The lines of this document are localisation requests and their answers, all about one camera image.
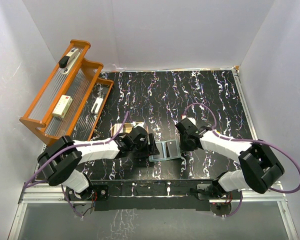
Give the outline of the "mint green card holder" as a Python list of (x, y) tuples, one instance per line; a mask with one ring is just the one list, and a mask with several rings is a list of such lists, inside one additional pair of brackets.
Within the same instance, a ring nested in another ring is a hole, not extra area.
[(172, 161), (182, 157), (180, 145), (176, 139), (158, 141), (155, 144), (159, 154), (151, 155), (149, 157), (150, 162)]

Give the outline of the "tan oval wooden tray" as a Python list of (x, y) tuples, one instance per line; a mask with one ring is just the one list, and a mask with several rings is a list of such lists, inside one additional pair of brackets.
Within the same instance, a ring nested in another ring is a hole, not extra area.
[[(149, 131), (148, 130), (148, 127), (146, 125), (146, 123), (144, 122), (144, 127), (143, 127), (147, 132)], [(131, 125), (131, 122), (126, 122), (124, 123), (124, 131), (122, 133), (130, 133), (132, 131), (133, 127)]]

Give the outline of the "orange wooden shelf rack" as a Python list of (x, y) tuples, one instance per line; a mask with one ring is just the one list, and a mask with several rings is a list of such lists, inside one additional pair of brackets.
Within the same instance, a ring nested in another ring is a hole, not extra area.
[(101, 77), (103, 64), (85, 58), (91, 44), (72, 39), (19, 120), (47, 146), (62, 136), (92, 138), (113, 80)]

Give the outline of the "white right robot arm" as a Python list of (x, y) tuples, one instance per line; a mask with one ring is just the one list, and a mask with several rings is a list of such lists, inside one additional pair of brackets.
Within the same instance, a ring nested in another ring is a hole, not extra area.
[(183, 151), (212, 151), (240, 165), (239, 170), (223, 172), (210, 185), (198, 189), (199, 194), (220, 199), (241, 189), (264, 194), (285, 172), (274, 152), (263, 141), (237, 141), (217, 133), (211, 127), (197, 128), (188, 118), (182, 119), (175, 127)]

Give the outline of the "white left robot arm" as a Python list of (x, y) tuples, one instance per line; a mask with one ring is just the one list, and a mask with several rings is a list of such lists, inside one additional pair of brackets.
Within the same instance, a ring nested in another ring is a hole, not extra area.
[(147, 159), (159, 154), (154, 135), (137, 125), (130, 132), (121, 132), (104, 140), (76, 141), (68, 135), (62, 136), (38, 156), (37, 162), (50, 186), (62, 185), (82, 200), (89, 200), (95, 193), (93, 184), (85, 173), (76, 170), (78, 165), (129, 155)]

